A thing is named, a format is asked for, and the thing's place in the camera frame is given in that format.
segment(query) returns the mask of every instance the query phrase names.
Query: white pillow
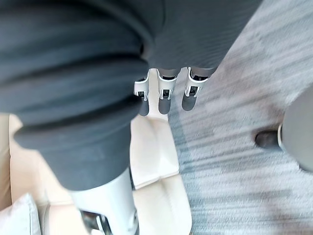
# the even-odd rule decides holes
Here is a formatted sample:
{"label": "white pillow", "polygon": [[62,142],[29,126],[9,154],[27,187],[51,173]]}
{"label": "white pillow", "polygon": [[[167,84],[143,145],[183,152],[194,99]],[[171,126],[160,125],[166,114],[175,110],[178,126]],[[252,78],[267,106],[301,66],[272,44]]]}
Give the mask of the white pillow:
{"label": "white pillow", "polygon": [[0,211],[1,235],[41,235],[36,204],[27,193]]}

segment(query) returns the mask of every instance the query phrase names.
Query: gray cloth cover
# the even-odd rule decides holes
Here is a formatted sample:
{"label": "gray cloth cover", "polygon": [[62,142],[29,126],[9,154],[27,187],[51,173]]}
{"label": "gray cloth cover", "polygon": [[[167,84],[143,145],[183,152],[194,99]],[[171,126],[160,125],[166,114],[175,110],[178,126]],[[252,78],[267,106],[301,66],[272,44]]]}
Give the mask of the gray cloth cover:
{"label": "gray cloth cover", "polygon": [[213,68],[261,0],[2,0],[0,112],[69,190],[129,166],[134,82],[149,68]]}

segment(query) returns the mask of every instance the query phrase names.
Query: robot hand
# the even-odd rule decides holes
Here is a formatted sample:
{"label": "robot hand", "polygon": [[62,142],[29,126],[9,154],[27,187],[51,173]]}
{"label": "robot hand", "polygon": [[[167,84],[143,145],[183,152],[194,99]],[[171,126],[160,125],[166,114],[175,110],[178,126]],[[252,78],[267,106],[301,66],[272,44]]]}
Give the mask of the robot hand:
{"label": "robot hand", "polygon": [[[196,99],[200,90],[215,72],[216,68],[204,69],[197,67],[189,67],[187,81],[185,84],[185,92],[182,99],[182,108],[190,111],[196,104]],[[181,69],[165,70],[157,69],[158,78],[158,110],[161,114],[168,114],[171,108],[171,98],[176,85],[177,77]],[[149,113],[149,77],[148,75],[135,82],[134,94],[142,99],[142,107],[140,115],[146,116]]]}

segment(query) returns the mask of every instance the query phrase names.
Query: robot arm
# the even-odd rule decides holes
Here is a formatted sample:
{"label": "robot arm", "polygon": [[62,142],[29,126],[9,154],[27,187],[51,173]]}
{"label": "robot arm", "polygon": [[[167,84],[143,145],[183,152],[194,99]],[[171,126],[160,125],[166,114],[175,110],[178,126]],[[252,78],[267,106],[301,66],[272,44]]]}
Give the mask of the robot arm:
{"label": "robot arm", "polygon": [[0,5],[0,111],[20,118],[15,139],[42,153],[88,228],[138,234],[129,147],[143,42],[86,3],[20,2]]}
{"label": "robot arm", "polygon": [[[90,231],[139,233],[129,174],[130,122],[139,111],[142,115],[149,112],[149,65],[178,68],[158,73],[159,110],[168,113],[180,68],[192,64],[212,68],[203,56],[192,55],[195,52],[205,56],[213,52],[210,59],[214,58],[215,67],[260,0],[206,1],[210,7],[202,6],[204,1],[197,3],[167,0],[170,9],[164,11],[162,0],[0,2],[0,112],[20,118],[23,128],[15,139],[41,152],[70,191]],[[185,14],[189,18],[177,21],[174,9],[179,6],[187,12],[191,5],[197,6],[192,12],[201,14]],[[215,10],[208,14],[208,9]],[[210,15],[213,21],[207,20]],[[183,30],[182,25],[191,20],[196,22]],[[208,22],[212,30],[194,27]],[[157,33],[163,32],[170,37],[159,38],[160,49],[174,50],[153,63],[149,52]],[[203,32],[205,37],[200,38],[206,40],[195,42]],[[179,35],[185,45],[176,48],[169,42]],[[186,44],[193,45],[190,51],[181,50]],[[193,108],[214,70],[190,70],[182,104],[185,110]]]}

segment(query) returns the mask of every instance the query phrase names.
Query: striped carpet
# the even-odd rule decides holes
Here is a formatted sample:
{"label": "striped carpet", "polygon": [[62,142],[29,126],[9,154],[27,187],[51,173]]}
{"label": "striped carpet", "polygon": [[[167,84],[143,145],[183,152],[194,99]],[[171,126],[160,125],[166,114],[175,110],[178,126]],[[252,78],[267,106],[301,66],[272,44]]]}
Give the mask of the striped carpet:
{"label": "striped carpet", "polygon": [[313,0],[265,0],[191,112],[185,77],[169,116],[193,235],[313,234],[313,175],[253,141],[313,82]]}

